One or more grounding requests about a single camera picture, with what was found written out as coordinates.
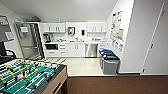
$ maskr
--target dishwasher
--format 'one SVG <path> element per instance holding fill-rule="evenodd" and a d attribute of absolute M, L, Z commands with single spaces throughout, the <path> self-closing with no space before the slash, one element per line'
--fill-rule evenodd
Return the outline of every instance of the dishwasher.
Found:
<path fill-rule="evenodd" d="M 85 57 L 97 57 L 98 44 L 85 44 Z"/>

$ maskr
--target paper on wall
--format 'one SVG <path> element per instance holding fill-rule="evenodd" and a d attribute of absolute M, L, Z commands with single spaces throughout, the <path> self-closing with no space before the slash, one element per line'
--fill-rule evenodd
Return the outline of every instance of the paper on wall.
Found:
<path fill-rule="evenodd" d="M 27 33 L 28 32 L 28 28 L 27 27 L 20 27 L 21 32 L 23 33 Z"/>
<path fill-rule="evenodd" d="M 2 25 L 8 25 L 8 20 L 6 17 L 0 17 L 0 22 Z"/>
<path fill-rule="evenodd" d="M 12 32 L 5 32 L 5 35 L 6 35 L 8 40 L 13 40 L 14 39 Z"/>

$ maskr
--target stainless steel refrigerator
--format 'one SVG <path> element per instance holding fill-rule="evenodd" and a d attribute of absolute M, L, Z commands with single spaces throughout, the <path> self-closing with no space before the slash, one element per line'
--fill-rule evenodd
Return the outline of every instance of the stainless steel refrigerator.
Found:
<path fill-rule="evenodd" d="M 25 59 L 44 57 L 37 23 L 16 23 L 20 47 Z"/>

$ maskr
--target bulletin board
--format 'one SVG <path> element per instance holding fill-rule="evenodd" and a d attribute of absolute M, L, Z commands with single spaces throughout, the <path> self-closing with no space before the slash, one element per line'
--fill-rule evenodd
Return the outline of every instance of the bulletin board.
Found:
<path fill-rule="evenodd" d="M 118 49 L 122 52 L 123 44 L 120 41 L 123 41 L 123 32 L 124 29 L 120 28 L 122 21 L 122 11 L 118 11 L 112 14 L 112 24 L 111 24 L 111 35 L 110 39 L 112 40 L 112 47 Z"/>

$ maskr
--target faucet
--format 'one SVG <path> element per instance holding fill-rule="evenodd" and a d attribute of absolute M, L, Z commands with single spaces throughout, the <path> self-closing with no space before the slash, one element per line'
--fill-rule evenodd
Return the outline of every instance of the faucet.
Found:
<path fill-rule="evenodd" d="M 75 39 L 76 39 L 76 41 L 78 41 L 78 37 L 76 37 Z"/>

